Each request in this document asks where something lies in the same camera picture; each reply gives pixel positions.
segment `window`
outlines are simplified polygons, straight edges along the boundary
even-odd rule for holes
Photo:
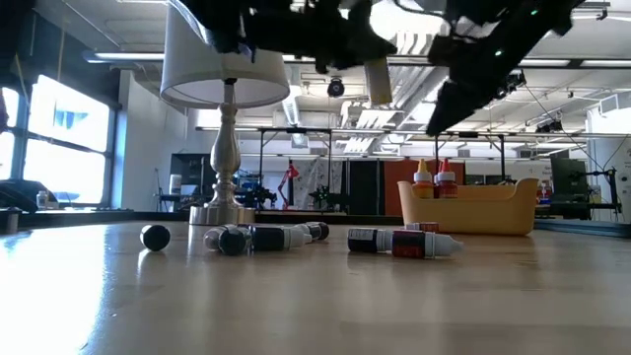
[[[0,179],[11,176],[11,163],[13,161],[13,145],[15,137],[12,133],[0,134]]]
[[[102,154],[29,140],[24,179],[40,181],[61,203],[100,203],[104,176]]]
[[[29,131],[104,152],[109,107],[45,76],[33,85]]]
[[[2,89],[2,95],[4,96],[4,102],[7,107],[7,113],[9,113],[9,127],[15,127],[18,121],[18,105],[20,102],[20,96],[17,92],[11,89]]]
[[[37,180],[60,203],[104,201],[110,110],[45,76],[33,85],[24,179]]]

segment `table lamp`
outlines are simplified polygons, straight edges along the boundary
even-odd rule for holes
[[[232,183],[241,165],[235,114],[239,108],[272,105],[289,96],[282,55],[258,50],[254,59],[217,53],[199,39],[178,10],[170,7],[161,97],[180,107],[218,107],[222,114],[211,152],[211,166],[217,172],[215,195],[204,207],[191,207],[191,225],[253,222],[253,210],[244,210],[235,200]]]

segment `bottle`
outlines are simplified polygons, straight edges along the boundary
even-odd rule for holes
[[[301,225],[294,227],[252,226],[251,231],[254,251],[289,250],[309,244],[314,239]]]
[[[434,198],[432,174],[427,171],[424,159],[418,162],[418,172],[414,174],[414,182],[412,185],[414,196],[418,198]]]
[[[225,225],[211,228],[204,234],[204,245],[226,255],[239,255],[251,247],[251,229],[248,225]]]
[[[406,231],[440,232],[439,224],[436,222],[408,223],[403,229]]]
[[[38,209],[46,209],[46,205],[48,204],[48,191],[38,192],[35,200],[37,201]]]
[[[451,236],[422,231],[384,231],[351,229],[348,231],[348,248],[360,252],[384,252],[392,256],[436,258],[450,256],[464,249],[464,243]]]
[[[450,162],[445,159],[438,173],[439,198],[457,198],[456,174],[450,168]]]
[[[298,248],[314,239],[305,233],[305,226],[267,227],[226,225],[215,227],[204,236],[204,244],[211,250],[226,255],[240,255],[253,251],[282,251]]]
[[[323,222],[307,222],[300,225],[296,225],[303,230],[303,233],[312,236],[312,242],[323,241],[328,237],[328,226]]]

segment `white lampshade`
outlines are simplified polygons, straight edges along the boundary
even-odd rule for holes
[[[176,106],[216,108],[224,102],[224,80],[230,78],[237,79],[237,108],[271,105],[289,96],[280,53],[258,50],[254,63],[246,55],[219,54],[170,6],[161,97]]]

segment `silver lamp pole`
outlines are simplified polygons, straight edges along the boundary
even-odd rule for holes
[[[254,210],[245,209],[235,199],[233,175],[241,166],[241,152],[235,137],[236,79],[225,82],[224,102],[220,104],[221,126],[210,154],[210,165],[217,172],[215,195],[204,207],[191,207],[190,224],[215,226],[225,224],[253,223]]]

